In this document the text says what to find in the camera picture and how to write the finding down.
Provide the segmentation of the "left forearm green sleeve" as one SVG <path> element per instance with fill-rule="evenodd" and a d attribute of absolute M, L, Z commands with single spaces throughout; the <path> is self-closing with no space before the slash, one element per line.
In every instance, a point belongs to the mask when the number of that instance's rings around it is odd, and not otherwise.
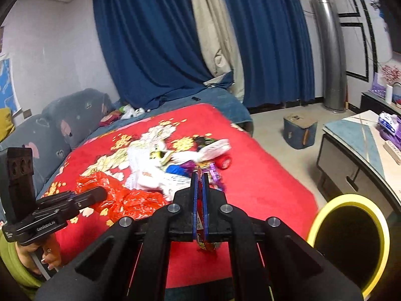
<path fill-rule="evenodd" d="M 0 244 L 1 259 L 6 265 L 7 270 L 27 297 L 30 300 L 34 300 L 37 290 L 44 282 L 43 277 L 23 266 L 16 251 L 16 244 L 7 242 L 3 232 L 1 232 Z"/>

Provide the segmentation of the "left hand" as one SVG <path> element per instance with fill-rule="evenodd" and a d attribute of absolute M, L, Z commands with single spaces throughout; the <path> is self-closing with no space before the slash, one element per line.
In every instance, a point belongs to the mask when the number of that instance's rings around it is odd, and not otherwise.
<path fill-rule="evenodd" d="M 48 236 L 45 241 L 33 243 L 27 246 L 22 246 L 20 243 L 15 242 L 15 248 L 21 264 L 35 274 L 39 274 L 40 270 L 31 257 L 31 254 L 35 253 L 38 249 L 41 253 L 41 256 L 39 257 L 41 263 L 49 270 L 58 268 L 62 265 L 60 245 L 55 235 Z"/>

